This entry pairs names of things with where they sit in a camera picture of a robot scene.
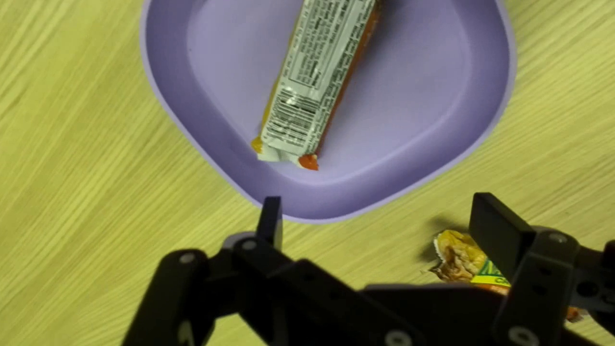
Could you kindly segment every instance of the wood grain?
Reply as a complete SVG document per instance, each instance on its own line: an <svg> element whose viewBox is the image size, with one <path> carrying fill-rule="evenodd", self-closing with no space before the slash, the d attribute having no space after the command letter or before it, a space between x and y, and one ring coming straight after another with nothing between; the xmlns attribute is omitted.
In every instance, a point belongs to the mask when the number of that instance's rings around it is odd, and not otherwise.
<svg viewBox="0 0 615 346"><path fill-rule="evenodd" d="M520 79L466 162L287 252L354 287L433 283L431 240L493 190L529 221L615 239L615 2L508 2ZM216 252L258 208L174 127L147 83L139 2L0 2L0 344L120 344L156 262ZM575 331L615 344L587 321ZM225 319L212 344L260 344Z"/></svg>

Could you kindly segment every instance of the purple plate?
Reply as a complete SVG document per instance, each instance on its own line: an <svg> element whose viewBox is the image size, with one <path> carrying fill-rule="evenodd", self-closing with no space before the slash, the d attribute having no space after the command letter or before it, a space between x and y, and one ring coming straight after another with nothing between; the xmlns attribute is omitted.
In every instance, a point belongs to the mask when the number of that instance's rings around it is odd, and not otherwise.
<svg viewBox="0 0 615 346"><path fill-rule="evenodd" d="M197 148L254 202L297 221L364 214L471 154L516 75L500 0L385 0L383 23L327 135L322 171L250 150L302 0L151 0L151 81Z"/></svg>

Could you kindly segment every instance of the candy wrapper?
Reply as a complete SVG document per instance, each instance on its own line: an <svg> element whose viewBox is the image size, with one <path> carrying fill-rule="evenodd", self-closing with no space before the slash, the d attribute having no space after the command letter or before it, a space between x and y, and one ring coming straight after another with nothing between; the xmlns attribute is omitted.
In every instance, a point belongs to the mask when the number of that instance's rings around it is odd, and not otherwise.
<svg viewBox="0 0 615 346"><path fill-rule="evenodd" d="M504 296L510 292L512 285L508 279L468 233L454 229L443 231L435 239L435 248L441 258L441 265L435 267L435 273L443 281L471 283ZM583 315L587 315L585 310L570 308L568 321L577 323Z"/></svg>
<svg viewBox="0 0 615 346"><path fill-rule="evenodd" d="M381 0L304 0L260 137L262 162L320 169L320 150L381 16Z"/></svg>

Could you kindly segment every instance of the wooden table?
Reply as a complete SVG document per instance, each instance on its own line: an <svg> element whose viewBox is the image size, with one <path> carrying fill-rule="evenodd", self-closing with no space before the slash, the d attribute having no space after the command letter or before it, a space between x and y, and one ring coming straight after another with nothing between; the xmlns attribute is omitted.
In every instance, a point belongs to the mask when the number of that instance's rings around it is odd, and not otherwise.
<svg viewBox="0 0 615 346"><path fill-rule="evenodd" d="M615 210L615 2L508 2L520 81L466 162L385 208L287 223L285 250L352 287L433 283L431 240L496 192L602 248ZM158 260L214 254L258 208L164 114L139 52L141 2L0 2L0 344L120 344ZM615 344L593 321L575 327ZM260 344L225 319L212 344Z"/></svg>

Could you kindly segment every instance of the nutrition label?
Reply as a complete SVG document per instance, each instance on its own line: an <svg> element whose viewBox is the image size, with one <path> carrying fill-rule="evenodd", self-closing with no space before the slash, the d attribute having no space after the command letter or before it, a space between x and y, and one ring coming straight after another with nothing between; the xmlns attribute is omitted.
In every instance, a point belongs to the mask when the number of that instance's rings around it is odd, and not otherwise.
<svg viewBox="0 0 615 346"><path fill-rule="evenodd" d="M262 140L289 154L318 150L375 0L306 0Z"/></svg>

